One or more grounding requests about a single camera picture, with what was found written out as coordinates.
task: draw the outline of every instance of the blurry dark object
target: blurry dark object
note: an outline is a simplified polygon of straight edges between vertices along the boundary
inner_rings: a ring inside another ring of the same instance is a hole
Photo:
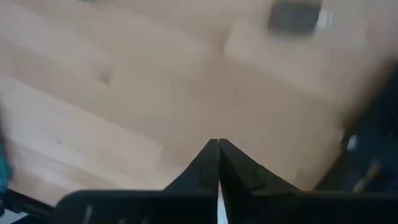
[[[24,220],[35,220],[33,223],[48,223],[52,218],[54,208],[38,202],[13,190],[8,190],[4,197],[4,206],[14,213],[27,213]]]
[[[228,223],[388,223],[398,195],[301,192],[226,139],[212,139],[163,191],[84,190],[53,223],[217,223],[218,181]]]
[[[46,224],[48,222],[40,219],[40,218],[36,218],[33,217],[31,215],[28,215],[24,218],[21,218],[20,220],[13,222],[12,224]]]
[[[398,65],[379,96],[345,133],[343,151],[317,190],[398,191]]]
[[[279,34],[312,34],[321,6],[320,2],[277,1],[271,9],[268,29]]]

